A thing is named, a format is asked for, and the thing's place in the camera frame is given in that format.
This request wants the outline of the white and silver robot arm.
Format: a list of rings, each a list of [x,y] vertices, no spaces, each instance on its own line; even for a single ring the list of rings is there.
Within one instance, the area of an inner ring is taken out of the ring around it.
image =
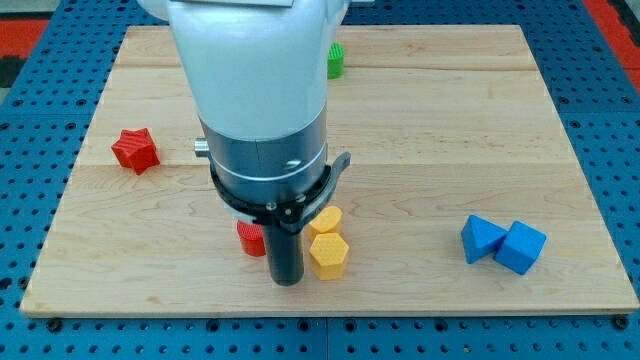
[[[221,186],[307,192],[327,158],[327,62],[350,0],[138,0],[169,23]]]

